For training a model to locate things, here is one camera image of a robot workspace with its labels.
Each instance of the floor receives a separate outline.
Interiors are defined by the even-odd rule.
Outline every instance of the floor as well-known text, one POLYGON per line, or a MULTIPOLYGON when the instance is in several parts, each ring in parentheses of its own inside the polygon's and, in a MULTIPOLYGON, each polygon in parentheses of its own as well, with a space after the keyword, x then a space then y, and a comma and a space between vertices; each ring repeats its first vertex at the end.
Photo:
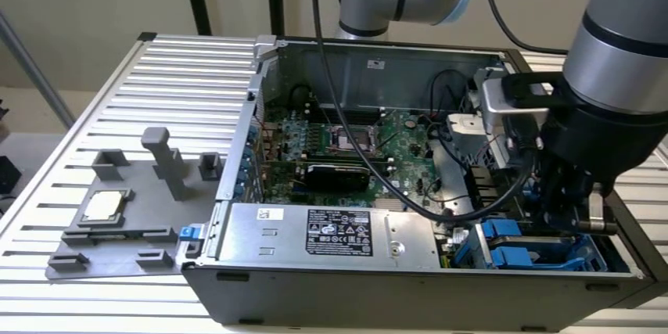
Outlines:
MULTIPOLYGON (((59 91, 62 100, 74 116, 83 112, 94 94, 95 92, 74 90, 59 91)), ((0 87, 0 99, 2 100, 1 107, 9 109, 2 118, 2 123, 10 132, 65 133, 65 127, 35 89, 0 87)))

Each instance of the warning label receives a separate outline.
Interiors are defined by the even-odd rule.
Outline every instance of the warning label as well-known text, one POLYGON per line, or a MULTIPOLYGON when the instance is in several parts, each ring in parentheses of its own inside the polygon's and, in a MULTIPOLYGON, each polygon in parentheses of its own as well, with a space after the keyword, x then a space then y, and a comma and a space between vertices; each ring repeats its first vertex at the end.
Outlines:
POLYGON ((309 210, 305 251, 329 256, 370 257, 370 214, 366 211, 309 210))

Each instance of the capacitor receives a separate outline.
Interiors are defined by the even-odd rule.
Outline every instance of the capacitor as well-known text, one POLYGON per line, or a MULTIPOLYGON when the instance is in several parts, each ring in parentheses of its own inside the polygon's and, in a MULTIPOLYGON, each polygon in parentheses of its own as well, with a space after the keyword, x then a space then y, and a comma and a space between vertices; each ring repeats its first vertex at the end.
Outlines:
POLYGON ((403 122, 403 127, 406 127, 406 129, 415 129, 417 123, 413 120, 406 120, 403 122))

